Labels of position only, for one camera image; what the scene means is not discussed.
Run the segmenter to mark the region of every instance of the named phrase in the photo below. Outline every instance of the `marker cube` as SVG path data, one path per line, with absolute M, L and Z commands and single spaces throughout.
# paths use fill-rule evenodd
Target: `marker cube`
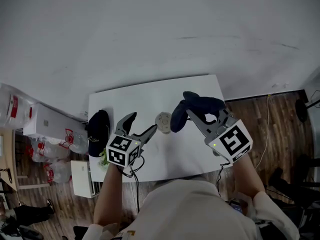
M 107 160 L 112 164 L 126 168 L 139 157 L 140 145 L 140 141 L 112 134 L 106 145 Z

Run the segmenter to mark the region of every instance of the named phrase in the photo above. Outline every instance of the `round white object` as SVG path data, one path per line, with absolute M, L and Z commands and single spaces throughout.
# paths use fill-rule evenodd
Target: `round white object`
M 155 118 L 155 124 L 158 126 L 158 130 L 163 134 L 169 134 L 170 129 L 171 114 L 167 112 L 161 112 Z

